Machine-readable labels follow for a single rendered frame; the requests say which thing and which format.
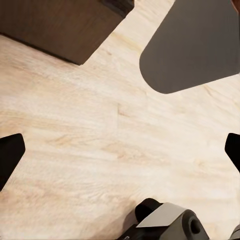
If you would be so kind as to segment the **trash can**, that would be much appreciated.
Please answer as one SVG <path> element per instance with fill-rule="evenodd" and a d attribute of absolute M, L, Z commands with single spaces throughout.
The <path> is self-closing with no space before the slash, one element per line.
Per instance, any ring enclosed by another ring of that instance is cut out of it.
<path fill-rule="evenodd" d="M 240 74 L 240 0 L 175 0 L 139 70 L 161 94 Z"/>

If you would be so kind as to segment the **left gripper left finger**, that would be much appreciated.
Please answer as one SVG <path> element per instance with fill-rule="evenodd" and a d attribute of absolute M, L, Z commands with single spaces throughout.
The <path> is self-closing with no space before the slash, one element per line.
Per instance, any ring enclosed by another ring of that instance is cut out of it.
<path fill-rule="evenodd" d="M 26 152 L 21 133 L 0 138 L 0 192 Z"/>

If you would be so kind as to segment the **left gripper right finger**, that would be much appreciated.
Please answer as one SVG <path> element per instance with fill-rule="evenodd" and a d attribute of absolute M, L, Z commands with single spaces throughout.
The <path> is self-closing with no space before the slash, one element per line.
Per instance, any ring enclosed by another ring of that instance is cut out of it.
<path fill-rule="evenodd" d="M 225 152 L 240 172 L 240 135 L 234 133 L 228 134 Z"/>

